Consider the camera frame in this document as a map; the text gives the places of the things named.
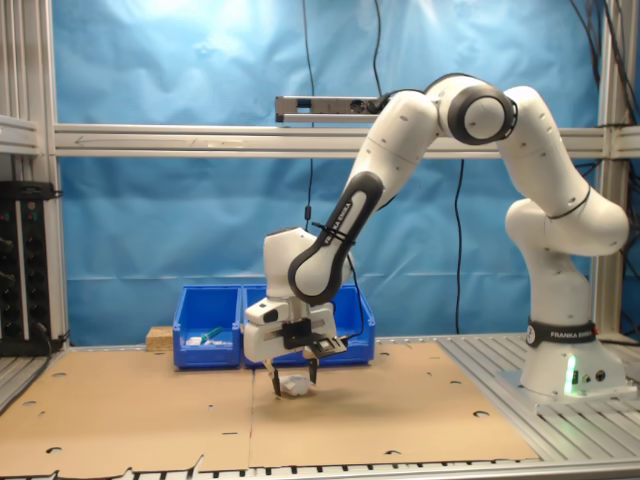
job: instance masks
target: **blue backdrop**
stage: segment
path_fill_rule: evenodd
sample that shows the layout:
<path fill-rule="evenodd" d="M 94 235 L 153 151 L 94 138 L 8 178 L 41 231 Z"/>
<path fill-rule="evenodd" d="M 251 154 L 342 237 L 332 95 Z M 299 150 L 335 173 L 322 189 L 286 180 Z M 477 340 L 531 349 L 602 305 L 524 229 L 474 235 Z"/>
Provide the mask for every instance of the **blue backdrop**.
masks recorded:
<path fill-rule="evenodd" d="M 301 0 L 54 0 L 60 122 L 273 125 L 274 97 L 308 95 Z M 381 0 L 384 91 L 461 71 L 531 85 L 560 127 L 596 123 L 584 32 L 557 0 Z M 376 95 L 373 0 L 309 0 L 317 95 Z M 317 160 L 324 221 L 351 160 Z M 72 340 L 141 342 L 182 285 L 264 282 L 265 234 L 303 224 L 308 160 L 61 160 Z M 454 331 L 459 161 L 423 162 L 355 247 L 383 335 Z M 470 160 L 460 197 L 463 333 L 524 331 L 529 282 L 504 216 L 500 160 Z M 586 272 L 588 262 L 582 261 Z"/>

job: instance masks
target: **blue bin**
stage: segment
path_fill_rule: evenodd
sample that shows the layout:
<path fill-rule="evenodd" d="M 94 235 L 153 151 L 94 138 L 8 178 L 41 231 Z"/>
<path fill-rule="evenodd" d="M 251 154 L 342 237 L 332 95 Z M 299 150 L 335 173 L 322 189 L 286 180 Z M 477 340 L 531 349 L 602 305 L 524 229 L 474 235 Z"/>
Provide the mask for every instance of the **blue bin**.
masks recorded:
<path fill-rule="evenodd" d="M 254 303 L 259 302 L 267 295 L 265 285 L 245 285 L 242 289 L 243 310 Z M 355 285 L 343 285 L 333 302 L 336 306 L 335 320 L 338 335 L 350 335 L 358 333 L 361 327 L 360 307 L 358 306 L 358 291 Z M 362 296 L 362 309 L 364 312 L 364 332 L 362 335 L 349 340 L 349 348 L 344 353 L 331 355 L 320 360 L 321 367 L 336 365 L 362 365 L 373 360 L 375 350 L 376 322 L 371 313 L 371 308 L 364 295 Z M 244 323 L 248 323 L 246 314 L 243 315 Z M 302 356 L 302 352 L 294 352 L 274 360 L 277 367 L 307 365 L 308 360 Z M 262 363 L 255 363 L 244 357 L 244 364 L 249 368 L 261 367 Z"/>
<path fill-rule="evenodd" d="M 240 285 L 185 286 L 173 320 L 173 363 L 179 368 L 229 368 L 240 365 L 242 352 Z M 213 345 L 187 345 L 216 327 L 224 330 Z"/>

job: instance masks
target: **cardboard surface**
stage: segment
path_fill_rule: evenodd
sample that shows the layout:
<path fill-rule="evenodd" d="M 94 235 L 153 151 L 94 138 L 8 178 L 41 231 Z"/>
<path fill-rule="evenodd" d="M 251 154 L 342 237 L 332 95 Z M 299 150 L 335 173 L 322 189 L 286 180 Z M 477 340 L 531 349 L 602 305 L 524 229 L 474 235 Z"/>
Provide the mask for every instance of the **cardboard surface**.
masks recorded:
<path fill-rule="evenodd" d="M 312 392 L 277 399 L 256 372 L 252 467 L 537 458 L 433 343 L 379 346 L 369 367 L 322 369 Z"/>
<path fill-rule="evenodd" d="M 176 372 L 171 354 L 69 353 L 0 416 L 0 477 L 188 470 L 202 455 L 246 469 L 252 380 Z"/>
<path fill-rule="evenodd" d="M 204 472 L 536 458 L 435 344 L 321 369 L 306 397 L 278 399 L 266 371 L 253 375 L 176 372 L 171 354 L 68 353 L 0 416 L 0 477 L 188 470 L 201 456 Z"/>

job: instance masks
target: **small white object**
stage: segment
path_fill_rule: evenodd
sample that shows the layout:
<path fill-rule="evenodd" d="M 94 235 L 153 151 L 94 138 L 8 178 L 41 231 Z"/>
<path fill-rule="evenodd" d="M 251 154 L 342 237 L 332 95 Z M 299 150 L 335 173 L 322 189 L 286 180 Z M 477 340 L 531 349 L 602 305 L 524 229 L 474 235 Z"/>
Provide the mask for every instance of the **small white object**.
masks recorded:
<path fill-rule="evenodd" d="M 280 378 L 280 389 L 292 397 L 306 395 L 310 387 L 311 382 L 304 375 L 288 375 Z"/>

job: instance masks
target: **black cable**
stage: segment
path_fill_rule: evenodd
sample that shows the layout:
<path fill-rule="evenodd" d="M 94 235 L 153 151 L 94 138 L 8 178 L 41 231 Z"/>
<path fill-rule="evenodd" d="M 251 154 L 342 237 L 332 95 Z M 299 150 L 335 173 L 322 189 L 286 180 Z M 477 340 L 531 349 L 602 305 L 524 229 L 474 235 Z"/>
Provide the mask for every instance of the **black cable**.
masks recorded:
<path fill-rule="evenodd" d="M 458 198 L 462 188 L 462 178 L 464 176 L 464 158 L 460 159 L 460 177 L 458 178 L 458 189 L 456 198 L 453 201 L 453 208 L 456 212 L 456 222 L 458 223 L 458 267 L 456 269 L 456 283 L 458 292 L 456 294 L 456 334 L 460 335 L 460 267 L 462 266 L 462 225 L 460 223 L 460 212 L 458 211 Z"/>
<path fill-rule="evenodd" d="M 587 171 L 583 172 L 582 178 L 586 178 L 587 175 L 589 175 L 591 172 L 593 172 L 596 168 L 598 168 L 598 165 L 600 165 L 602 163 L 602 159 L 599 158 L 598 160 L 596 160 L 595 162 L 593 162 L 593 165 L 591 165 L 590 168 L 587 169 Z"/>
<path fill-rule="evenodd" d="M 623 335 L 628 336 L 632 333 L 635 333 L 636 335 L 638 335 L 638 340 L 640 340 L 640 326 L 638 326 L 635 320 L 627 315 L 624 310 L 620 310 L 620 315 L 622 315 L 622 318 L 629 322 L 629 324 L 633 327 L 633 330 L 631 332 L 625 333 Z"/>
<path fill-rule="evenodd" d="M 376 98 L 375 100 L 369 100 L 367 102 L 367 111 L 369 113 L 373 113 L 373 114 L 380 113 L 384 109 L 384 107 L 387 106 L 387 103 L 389 103 L 389 99 L 393 95 L 395 95 L 396 93 L 399 93 L 399 92 L 424 93 L 422 90 L 418 90 L 417 88 L 400 88 L 398 90 L 394 90 L 392 92 L 385 93 L 384 95 L 381 95 L 379 98 Z"/>
<path fill-rule="evenodd" d="M 380 87 L 380 78 L 378 77 L 378 50 L 380 49 L 380 36 L 382 34 L 382 19 L 380 18 L 380 5 L 378 0 L 373 0 L 376 4 L 376 14 L 378 15 L 378 38 L 376 39 L 376 50 L 373 53 L 373 74 L 376 77 L 376 85 L 378 86 L 378 95 L 382 96 L 382 88 Z"/>
<path fill-rule="evenodd" d="M 16 393 L 2 408 L 0 408 L 0 415 L 6 412 L 7 409 L 11 405 L 13 405 L 22 396 L 22 394 L 24 394 L 24 392 L 26 392 L 29 389 L 29 387 L 31 387 L 31 385 L 33 385 L 35 381 L 38 380 L 38 378 L 40 378 L 40 376 L 44 373 L 44 371 L 49 367 L 49 364 L 51 363 L 51 359 L 53 358 L 53 347 L 51 345 L 51 340 L 49 339 L 49 334 L 47 333 L 47 329 L 44 327 L 44 325 L 42 325 L 41 323 L 36 323 L 33 325 L 33 329 L 31 331 L 38 332 L 38 334 L 42 335 L 42 338 L 46 341 L 47 350 L 48 350 L 47 358 L 44 361 L 44 363 L 40 365 L 36 373 L 33 374 L 31 379 L 25 385 L 23 385 L 22 388 L 20 388 L 18 393 Z"/>
<path fill-rule="evenodd" d="M 593 79 L 596 81 L 596 85 L 599 86 L 600 72 L 598 71 L 598 55 L 593 44 L 593 39 L 591 38 L 591 33 L 589 32 L 589 27 L 587 27 L 587 24 L 585 23 L 584 18 L 582 18 L 582 14 L 580 13 L 580 10 L 578 9 L 575 2 L 573 0 L 569 0 L 569 2 L 571 2 L 571 6 L 575 10 L 578 19 L 580 20 L 580 24 L 582 25 L 582 28 L 584 28 L 584 32 L 587 34 L 587 40 L 589 41 L 589 51 L 591 52 L 591 68 L 593 70 Z"/>
<path fill-rule="evenodd" d="M 311 69 L 311 54 L 309 53 L 309 31 L 307 28 L 307 1 L 302 0 L 302 19 L 304 22 L 304 48 L 307 52 L 307 67 L 309 68 L 309 80 L 311 81 L 311 96 L 316 95 L 316 86 L 313 81 L 313 70 Z M 309 231 L 309 220 L 311 220 L 311 188 L 313 187 L 313 158 L 309 159 L 309 187 L 307 188 L 307 206 L 304 208 L 305 231 Z"/>
<path fill-rule="evenodd" d="M 347 340 L 351 340 L 353 337 L 359 337 L 364 333 L 364 309 L 362 308 L 362 294 L 360 293 L 360 286 L 358 285 L 358 276 L 356 275 L 356 269 L 353 268 L 353 263 L 351 262 L 351 257 L 349 255 L 347 255 L 347 261 L 351 267 L 351 272 L 353 272 L 353 283 L 356 286 L 358 306 L 360 307 L 360 331 L 358 333 L 352 333 L 347 337 Z"/>

